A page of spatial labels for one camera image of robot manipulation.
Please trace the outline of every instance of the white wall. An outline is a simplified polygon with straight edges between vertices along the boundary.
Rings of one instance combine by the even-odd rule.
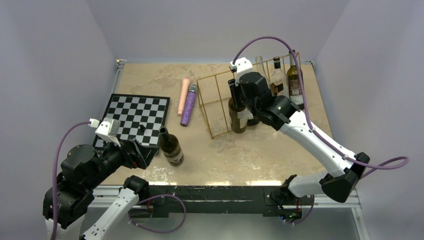
[[[116,61],[85,0],[1,1],[0,32],[0,239],[46,239],[55,148],[102,116]],[[80,127],[60,159],[93,137]]]
[[[373,240],[424,236],[423,13],[422,0],[351,0],[316,60],[334,138],[372,164],[411,158],[358,184]]]
[[[112,52],[137,62],[229,62],[273,35],[314,60],[348,0],[87,0]],[[287,51],[263,40],[243,54]]]

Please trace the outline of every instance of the purple glitter microphone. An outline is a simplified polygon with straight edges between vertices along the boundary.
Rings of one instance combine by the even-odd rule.
[[[184,111],[182,112],[181,117],[181,126],[187,127],[189,125],[190,116],[192,115],[193,106],[196,101],[196,94],[198,93],[198,86],[196,84],[192,84],[188,88],[187,99],[185,100]]]

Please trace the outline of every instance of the clear glass bottle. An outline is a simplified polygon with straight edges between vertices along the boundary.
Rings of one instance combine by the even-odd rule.
[[[159,134],[159,147],[168,163],[172,166],[181,165],[184,161],[184,155],[178,138],[169,134],[168,129],[164,126],[159,128]]]
[[[288,95],[290,100],[292,100],[295,104],[297,104],[300,109],[305,108],[304,97],[302,96],[302,88],[301,81],[299,80],[298,70],[296,68],[295,59],[292,54],[289,52],[290,57],[290,68],[287,71],[287,79],[288,79]]]
[[[269,88],[271,86],[271,82],[268,79],[267,74],[265,72],[264,61],[262,60],[262,56],[257,56],[255,58],[255,61],[256,61],[256,72],[261,74],[266,79],[266,83],[268,84],[268,88]]]
[[[287,75],[281,71],[280,57],[274,57],[274,73],[271,75],[271,92],[274,96],[289,97],[289,86],[287,82]]]
[[[246,106],[236,97],[236,80],[228,81],[231,97],[228,100],[229,122],[231,130],[236,134],[242,134],[248,128],[248,113]]]

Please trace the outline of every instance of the tabletop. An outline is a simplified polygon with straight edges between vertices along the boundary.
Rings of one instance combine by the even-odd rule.
[[[297,142],[262,123],[248,127],[242,134],[229,132],[212,139],[197,100],[189,125],[180,125],[177,108],[182,79],[187,77],[195,83],[198,78],[227,71],[228,67],[228,64],[125,64],[116,93],[170,97],[165,126],[178,138],[184,162],[171,166],[161,153],[146,170],[120,167],[102,184],[122,185],[127,177],[136,175],[150,185],[279,186],[293,174],[325,171]],[[310,64],[302,64],[301,68],[311,121],[331,136],[314,70]],[[218,79],[223,99],[230,96],[226,82],[231,78],[229,74]],[[199,87],[205,102],[219,99],[214,79],[199,81]],[[222,106],[228,120],[227,100],[222,105],[218,101],[205,107],[212,131],[226,129]]]

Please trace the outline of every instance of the chessboard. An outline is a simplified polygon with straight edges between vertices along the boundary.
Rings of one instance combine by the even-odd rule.
[[[117,138],[135,138],[143,146],[157,146],[159,128],[165,125],[169,97],[112,94],[103,118],[120,121]],[[102,151],[107,143],[95,136],[93,146]]]

